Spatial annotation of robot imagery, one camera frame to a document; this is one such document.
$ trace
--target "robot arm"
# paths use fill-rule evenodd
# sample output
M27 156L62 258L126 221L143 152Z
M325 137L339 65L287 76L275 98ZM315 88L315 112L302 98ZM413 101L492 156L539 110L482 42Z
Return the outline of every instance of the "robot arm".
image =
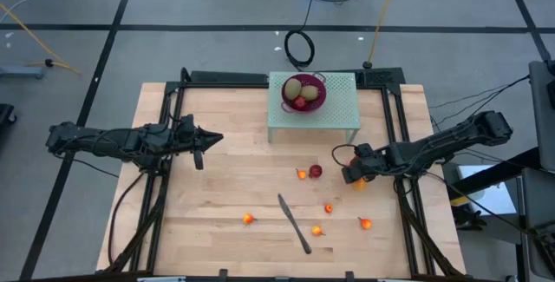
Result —
M378 174L417 175L441 158L480 143L496 146L506 143L513 131L503 114L486 111L468 117L456 126L416 142L392 143L372 150L368 143L355 148L356 158L342 169L346 183L361 178L372 181Z
M132 161L140 170L157 168L163 156L191 152L195 167L202 169L202 153L223 138L222 134L195 127L193 115L187 115L180 118L175 128L147 124L139 128L100 130L63 122L50 127L46 146L52 154L86 151Z

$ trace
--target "wooden table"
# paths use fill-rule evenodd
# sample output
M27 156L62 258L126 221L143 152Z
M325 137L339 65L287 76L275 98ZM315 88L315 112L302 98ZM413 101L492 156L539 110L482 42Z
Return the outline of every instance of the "wooden table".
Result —
M134 127L157 122L164 83L145 83ZM173 161L155 274L216 276L226 268L230 276L290 276L341 278L352 271L357 278L409 278L405 241L393 177L377 177L362 191L345 185L330 151L344 141L330 130L284 129L266 140L267 89L186 89L182 114L194 114L195 124L224 134L224 140L205 154L205 170L194 169L190 154ZM433 133L421 85L402 85L408 130L413 141ZM380 91L359 90L361 130L355 144L388 144ZM395 131L395 100L390 97ZM337 153L352 158L352 149ZM296 168L323 167L321 178L299 180ZM440 167L431 171L441 174ZM124 164L114 203L138 175ZM122 202L115 222L114 256L134 234L146 179ZM454 267L464 272L460 245L445 185L431 177L420 179L428 232ZM291 223L278 204L281 193L312 247L306 255ZM327 214L324 204L333 204ZM258 220L243 225L242 216ZM373 221L362 230L357 217ZM310 230L321 226L326 236ZM98 268L108 266L108 229ZM147 258L144 240L141 266ZM420 272L425 272L421 243L415 235Z

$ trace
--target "red apple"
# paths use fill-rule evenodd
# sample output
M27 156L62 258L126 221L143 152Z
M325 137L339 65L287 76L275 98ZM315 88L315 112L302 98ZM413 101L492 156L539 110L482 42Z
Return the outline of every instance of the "red apple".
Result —
M320 165L312 165L309 169L309 177L311 178L319 178L322 175L322 166Z

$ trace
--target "mint green table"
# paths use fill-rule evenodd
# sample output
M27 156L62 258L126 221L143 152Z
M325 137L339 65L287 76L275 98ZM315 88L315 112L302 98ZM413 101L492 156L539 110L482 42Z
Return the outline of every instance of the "mint green table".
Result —
M361 127L354 73L322 73L326 78L326 101L309 114L287 113L281 108L281 88L296 72L270 73L268 100L268 142L273 129L341 129L351 143Z

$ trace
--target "purple bowl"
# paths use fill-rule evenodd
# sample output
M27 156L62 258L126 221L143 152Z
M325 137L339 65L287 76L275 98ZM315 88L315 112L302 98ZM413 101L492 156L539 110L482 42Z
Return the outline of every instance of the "purple bowl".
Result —
M294 108L293 100L289 100L285 97L285 84L289 81L289 79L295 78L301 82L303 87L305 86L314 86L318 88L318 98L316 100L307 102L304 108ZM284 86L281 88L281 97L284 100L281 103L281 108L287 113L300 113L300 114L308 114L316 111L319 109L323 102L326 101L326 77L324 77L321 73L314 73L310 74L297 74L290 77L287 81L284 82Z

